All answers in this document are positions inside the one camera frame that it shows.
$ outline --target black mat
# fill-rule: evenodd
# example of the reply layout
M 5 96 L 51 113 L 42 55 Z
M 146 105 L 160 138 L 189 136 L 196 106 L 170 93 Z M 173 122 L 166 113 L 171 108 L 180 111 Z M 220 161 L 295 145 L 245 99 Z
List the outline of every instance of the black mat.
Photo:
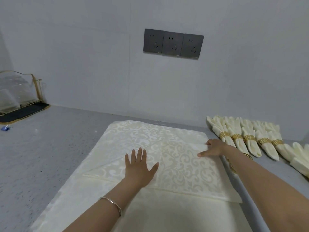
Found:
M 16 111 L 13 111 L 11 113 L 5 114 L 3 116 L 0 116 L 0 124 L 10 124 L 14 123 L 16 121 L 19 121 L 21 119 L 24 119 L 28 116 L 31 116 L 39 111 L 42 111 L 46 108 L 48 108 L 50 105 L 47 103 L 34 103 L 27 107 L 18 109 Z

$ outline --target table surface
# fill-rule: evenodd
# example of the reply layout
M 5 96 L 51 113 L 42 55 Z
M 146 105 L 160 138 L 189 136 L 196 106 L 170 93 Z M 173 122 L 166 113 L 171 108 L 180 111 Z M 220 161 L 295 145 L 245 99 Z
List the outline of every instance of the table surface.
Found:
M 12 124 L 13 128 L 7 132 L 0 132 L 0 231 L 29 231 L 108 125 L 123 120 L 195 130 L 205 132 L 210 139 L 217 138 L 205 127 L 52 106 Z M 309 181 L 285 160 L 275 162 L 265 153 L 253 159 L 309 199 Z M 243 199 L 241 207 L 252 230 L 269 231 L 238 176 L 222 161 Z

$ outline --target silver bangle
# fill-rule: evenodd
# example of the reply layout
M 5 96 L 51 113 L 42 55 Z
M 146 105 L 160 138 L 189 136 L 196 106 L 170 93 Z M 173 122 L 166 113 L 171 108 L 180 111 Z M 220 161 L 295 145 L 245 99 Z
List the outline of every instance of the silver bangle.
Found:
M 116 205 L 118 207 L 118 211 L 119 211 L 119 217 L 121 217 L 121 214 L 122 214 L 122 211 L 121 211 L 121 208 L 119 207 L 119 205 L 112 199 L 109 199 L 109 198 L 106 198 L 106 197 L 101 197 L 98 199 L 98 201 L 100 199 L 107 199 L 109 202 L 113 203 L 114 205 Z

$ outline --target napkin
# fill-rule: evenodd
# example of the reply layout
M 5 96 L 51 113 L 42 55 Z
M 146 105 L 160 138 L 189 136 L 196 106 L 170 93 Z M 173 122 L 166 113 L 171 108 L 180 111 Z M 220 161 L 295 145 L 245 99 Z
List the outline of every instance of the napkin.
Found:
M 267 131 L 265 130 L 261 121 L 253 121 L 253 129 L 255 130 L 255 137 L 260 146 L 264 149 L 266 154 L 272 159 L 279 161 L 279 156 L 269 140 Z
M 243 137 L 241 136 L 239 118 L 235 119 L 234 117 L 224 117 L 224 121 L 227 127 L 227 131 L 234 140 L 234 143 L 238 150 L 240 150 L 242 153 L 249 154 Z
M 268 132 L 269 139 L 272 141 L 276 150 L 285 158 L 291 162 L 295 157 L 293 149 L 290 145 L 283 143 L 282 136 L 280 134 L 280 126 L 269 122 L 262 122 L 265 130 Z
M 296 155 L 290 163 L 301 174 L 309 178 L 309 145 L 303 148 L 299 143 L 293 143 L 293 150 Z
M 242 119 L 241 117 L 239 117 L 239 120 L 240 120 L 242 136 L 245 137 L 245 136 L 251 135 L 255 138 L 255 130 L 253 129 L 252 122 L 250 120 Z M 249 140 L 246 140 L 245 142 L 251 154 L 253 154 L 255 157 L 262 156 L 259 145 L 257 144 L 255 140 L 249 139 Z
M 222 132 L 228 133 L 226 125 L 224 124 L 224 119 L 222 117 L 214 116 L 213 119 L 211 119 L 209 116 L 207 116 L 206 120 L 211 124 L 211 126 L 213 127 L 213 132 L 218 137 L 220 137 L 220 134 Z M 236 147 L 230 136 L 223 136 L 221 140 L 233 147 Z

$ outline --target forearm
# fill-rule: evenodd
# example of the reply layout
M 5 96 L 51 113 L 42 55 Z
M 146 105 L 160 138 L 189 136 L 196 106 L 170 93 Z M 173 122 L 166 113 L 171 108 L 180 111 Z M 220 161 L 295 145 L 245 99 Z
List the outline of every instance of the forearm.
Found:
M 271 231 L 302 231 L 309 218 L 309 201 L 297 190 L 232 146 L 224 153 Z
M 138 185 L 123 179 L 105 197 L 112 199 L 124 210 L 140 189 Z M 111 231 L 118 218 L 118 207 L 106 199 L 101 199 L 87 209 L 63 232 Z

